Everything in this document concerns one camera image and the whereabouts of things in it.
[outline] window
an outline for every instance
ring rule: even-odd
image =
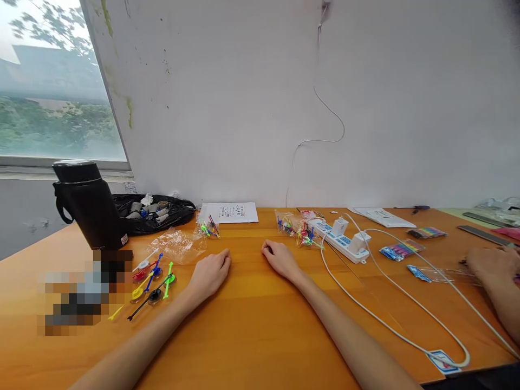
[[[0,155],[126,162],[80,0],[0,0]]]

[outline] electrical cord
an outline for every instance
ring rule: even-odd
[[[384,233],[392,238],[394,238],[395,240],[397,240],[399,243],[405,245],[404,242],[402,242],[400,239],[398,239],[397,237],[395,237],[394,235],[384,231],[384,230],[379,230],[379,229],[366,229],[365,231],[377,231],[377,232],[380,232],[380,233]],[[368,252],[370,253],[371,257],[372,257],[372,260],[374,260],[374,257],[372,256],[372,252],[370,250],[368,250]],[[504,340],[504,338],[500,335],[500,333],[498,333],[495,328],[484,318],[484,316],[482,314],[480,314],[480,312],[475,308],[475,306],[473,306],[473,304],[464,296],[464,294],[462,294],[462,292],[460,292],[460,290],[441,272],[439,271],[432,263],[430,263],[428,260],[426,260],[423,256],[421,256],[420,254],[418,254],[416,251],[414,251],[414,253],[419,257],[421,258],[426,264],[428,264],[433,270],[435,270],[438,274],[440,274],[444,280],[446,280],[448,282],[448,284],[453,287],[455,289],[455,291],[461,296],[461,298],[470,306],[471,309],[473,309],[473,311],[480,317],[480,319],[482,321],[484,321],[484,323],[487,325],[488,328],[491,329],[491,331],[495,334],[495,336],[498,337],[498,339],[500,341],[502,341],[502,343],[506,346],[506,348],[509,350],[509,352],[514,356],[516,357],[517,359],[520,359],[520,355],[518,355],[516,353],[516,351],[508,344],[507,341]],[[376,267],[378,267],[378,269],[381,271],[381,273],[388,279],[390,280],[396,287],[398,287],[403,293],[405,293],[406,295],[408,295],[410,298],[412,298],[406,291],[404,291],[403,288],[401,288],[401,286],[399,286],[397,283],[395,283],[392,279],[390,279],[390,277],[388,277],[382,270],[381,268],[379,268],[379,265],[377,264],[377,262],[374,260],[374,263],[376,265]]]
[[[327,8],[328,8],[328,4],[326,4],[324,7],[323,7],[323,13],[321,14],[321,19],[320,19],[320,23],[318,25],[318,34],[317,34],[317,46],[316,46],[316,66],[315,66],[315,75],[314,75],[314,81],[316,81],[316,74],[318,72],[318,65],[320,64],[320,35],[321,35],[321,27],[322,27],[322,23],[323,23],[323,17],[325,16],[325,13],[327,12]],[[305,144],[306,142],[328,142],[330,144],[335,144],[336,142],[339,142],[341,141],[344,137],[345,137],[345,124],[343,123],[343,120],[340,118],[340,116],[338,114],[336,114],[324,101],[323,99],[320,97],[320,95],[318,94],[318,92],[316,91],[316,84],[315,82],[313,82],[313,90],[314,90],[314,94],[316,95],[316,97],[319,99],[319,101],[322,102],[322,104],[327,108],[327,110],[329,110],[336,118],[339,119],[340,123],[341,123],[341,126],[343,126],[343,133],[341,134],[341,137],[339,138],[339,140],[337,141],[329,141],[329,140],[317,140],[317,139],[310,139],[310,140],[305,140],[305,141],[301,141],[297,146],[296,146],[296,149],[294,149],[294,153],[292,154],[292,172],[291,172],[291,178],[289,180],[289,184],[287,186],[287,191],[285,192],[285,207],[287,208],[287,197],[289,196],[289,189],[291,188],[291,184],[293,182],[293,175],[294,175],[294,170],[295,170],[295,167],[294,167],[294,158],[296,157],[296,152],[298,151],[299,147],[302,146],[303,144]]]
[[[346,215],[353,223],[354,225],[356,226],[357,230],[359,232],[361,232],[361,229],[359,228],[358,224],[356,223],[356,221],[347,213],[343,213],[344,215]],[[382,231],[382,230],[379,230],[379,229],[367,229],[365,231],[379,231],[379,232],[382,232],[382,233],[385,233],[389,236],[391,236],[392,238],[394,238],[395,240],[397,240],[398,242],[400,242],[401,244],[404,244],[401,240],[399,240],[398,238],[396,238],[395,236],[391,235],[390,233],[387,233],[385,231]],[[358,300],[356,300],[342,285],[341,283],[334,277],[334,275],[332,274],[332,272],[330,272],[330,269],[328,267],[328,264],[325,260],[325,257],[323,255],[323,250],[321,250],[321,257],[322,257],[322,260],[323,260],[323,264],[325,265],[325,268],[327,269],[328,273],[330,274],[330,276],[332,277],[332,279],[334,279],[334,281],[338,284],[338,286],[343,290],[343,292],[345,292],[359,307],[361,307],[363,310],[365,310],[367,313],[369,313],[373,318],[375,318],[378,322],[380,322],[383,326],[385,326],[388,330],[390,330],[394,335],[396,335],[397,337],[399,337],[400,339],[402,339],[403,341],[407,342],[408,344],[410,344],[411,346],[417,348],[418,350],[424,352],[426,355],[430,356],[431,358],[433,359],[436,359],[442,363],[445,363],[451,367],[458,367],[458,368],[463,368],[463,367],[466,367],[469,363],[470,363],[470,359],[471,359],[471,356],[470,356],[470,353],[469,351],[466,349],[466,347],[462,344],[462,342],[453,334],[453,332],[451,332],[437,317],[435,317],[428,309],[426,309],[421,303],[419,303],[414,297],[412,297],[407,291],[405,291],[400,285],[398,285],[397,283],[395,283],[388,275],[386,275],[386,273],[383,272],[383,270],[379,267],[377,261],[375,260],[373,254],[372,254],[372,251],[370,250],[370,246],[368,245],[368,242],[366,241],[366,239],[363,237],[363,240],[365,241],[365,244],[367,245],[367,251],[369,252],[372,260],[374,261],[374,264],[376,265],[376,267],[379,269],[379,271],[388,279],[392,282],[392,284],[394,284],[396,287],[398,287],[403,293],[405,293],[412,301],[414,301],[417,305],[419,305],[425,312],[427,312],[434,320],[437,321],[438,324],[440,324],[452,337],[453,339],[457,342],[457,344],[459,344],[459,346],[461,347],[461,349],[464,351],[464,354],[465,354],[465,359],[462,363],[454,363],[454,362],[451,362],[451,361],[446,361],[438,356],[435,356],[433,354],[431,354],[429,351],[425,350],[424,348],[418,346],[417,344],[415,344],[414,342],[412,342],[411,340],[407,339],[406,337],[402,336],[401,334],[399,334],[397,331],[395,331],[392,327],[390,327],[386,322],[384,322],[383,320],[381,320],[379,317],[377,317],[374,313],[372,313],[369,309],[367,309],[363,304],[361,304]],[[417,252],[415,252],[415,254],[417,256],[419,256],[423,261],[425,261],[429,266],[431,266],[433,269],[435,269],[437,272],[439,271],[437,268],[435,268],[435,266],[433,266],[433,264],[431,264],[428,260],[424,259],[420,254],[418,254]],[[478,316],[484,321],[484,323],[486,323],[486,325],[495,333],[495,335],[507,346],[508,350],[513,354],[513,356],[517,357],[520,359],[520,357],[518,356],[518,354],[515,352],[514,349],[511,348],[511,346],[498,334],[498,332],[491,326],[491,324],[488,323],[488,321],[478,312],[478,310],[467,300],[467,298],[453,285],[453,283],[451,283],[451,281],[449,281],[444,275],[443,275],[444,279],[446,279],[446,281],[448,281],[448,283],[459,293],[459,295],[466,301],[466,303],[473,309],[473,311],[475,311],[475,313],[478,314]]]

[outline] person's right hand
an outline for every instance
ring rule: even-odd
[[[302,272],[289,248],[282,243],[265,240],[262,254],[276,272],[290,281]]]
[[[208,297],[217,292],[220,285],[228,276],[231,257],[229,249],[224,249],[217,254],[211,254],[197,263],[191,277],[188,290],[202,303]]]
[[[501,248],[472,248],[466,256],[467,266],[482,282],[512,282],[520,270],[518,252]]]

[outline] orange table surface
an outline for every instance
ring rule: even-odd
[[[317,210],[329,223],[339,214]],[[448,237],[423,240],[422,253],[435,266],[458,269],[472,246],[491,243],[456,229],[473,225],[437,210],[411,216],[408,209],[389,209],[418,227],[434,226]],[[351,214],[360,228],[376,228],[404,239],[407,229],[386,229],[365,217]],[[273,209],[258,209],[259,223],[222,224],[222,238],[209,240],[205,254],[230,248],[232,266],[217,294],[198,308],[166,343],[137,388],[357,388],[358,385],[320,320],[299,292],[279,277],[260,252],[266,238],[291,248],[301,268],[341,307],[375,337],[419,382],[444,378],[425,354],[404,343],[358,307],[328,275],[319,250],[297,248],[294,238],[279,236]],[[180,229],[192,232],[195,222]],[[356,233],[353,224],[346,235]],[[134,266],[146,257],[145,249],[160,233],[132,237],[124,247],[133,250]],[[377,251],[393,244],[382,233],[372,232],[370,247],[381,268],[452,330],[471,353],[465,371],[497,367],[516,359],[505,349],[457,293],[445,283],[426,283],[407,270],[406,264],[425,266],[418,257],[393,262]],[[353,264],[326,246],[331,272],[362,304],[418,345],[442,349],[461,362],[464,353],[455,340],[429,315],[386,280],[369,258]],[[77,225],[31,245],[0,262],[0,373],[2,388],[66,388],[103,356],[123,343],[172,303],[188,284],[194,263],[174,265],[176,284],[171,300],[156,307],[145,305],[132,322],[126,317],[136,308],[126,304],[114,321],[107,317],[120,305],[113,303],[95,326],[78,329],[77,335],[42,336],[37,314],[50,313],[49,294],[43,282],[57,272],[84,272],[92,265],[92,251]],[[459,283],[459,289],[505,337],[492,306],[480,287]]]

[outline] window frame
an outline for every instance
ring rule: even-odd
[[[31,157],[31,156],[11,156],[0,155],[0,166],[16,166],[16,167],[33,167],[33,168],[51,168],[55,161],[66,160],[65,157]],[[108,161],[94,160],[100,170],[105,171],[131,171],[128,161]]]
[[[121,142],[121,146],[125,153],[126,161],[116,161],[116,160],[96,160],[89,159],[86,157],[78,156],[75,158],[78,159],[87,159],[94,161],[97,164],[97,167],[103,171],[123,171],[123,172],[131,172],[132,168],[130,167],[130,162],[128,161],[128,153],[126,151],[125,143],[123,142],[123,137],[121,136],[121,129],[119,127],[119,122],[117,116],[115,115],[114,106],[112,103],[112,98],[110,94],[110,90],[108,89],[108,82],[106,79],[106,75],[101,63],[101,59],[98,55],[98,45],[94,38],[94,29],[91,26],[88,8],[85,0],[79,0],[81,11],[83,12],[83,16],[85,19],[85,24],[87,26],[88,35],[90,41],[92,43],[92,48],[94,50],[94,55],[96,56],[97,65],[99,67],[99,71],[101,73],[101,78],[103,79],[103,86],[105,87],[105,91],[107,93],[108,102],[110,104],[110,109],[112,111],[112,115],[114,116],[115,126],[118,130],[119,140]],[[71,157],[35,157],[35,156],[16,156],[16,155],[7,155],[0,154],[0,167],[27,167],[27,168],[51,168],[55,161],[59,160],[67,160],[73,159]]]

